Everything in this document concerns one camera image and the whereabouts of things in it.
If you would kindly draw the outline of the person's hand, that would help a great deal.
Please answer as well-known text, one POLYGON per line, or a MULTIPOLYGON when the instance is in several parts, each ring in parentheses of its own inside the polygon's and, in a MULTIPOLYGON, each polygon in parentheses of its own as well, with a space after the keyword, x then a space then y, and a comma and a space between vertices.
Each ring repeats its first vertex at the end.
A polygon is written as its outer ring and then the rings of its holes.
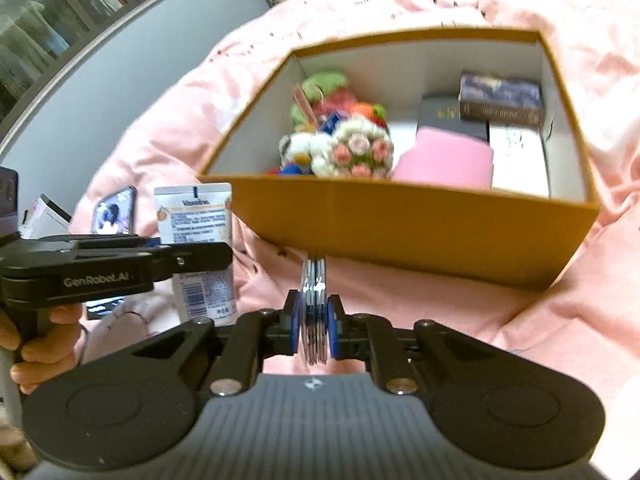
POLYGON ((82 304, 71 304, 50 311, 50 330, 26 344, 15 324, 1 311, 1 347, 9 351, 21 348, 22 362, 10 369, 12 382, 21 393, 31 394, 44 382, 76 366, 76 344, 81 338, 82 304))

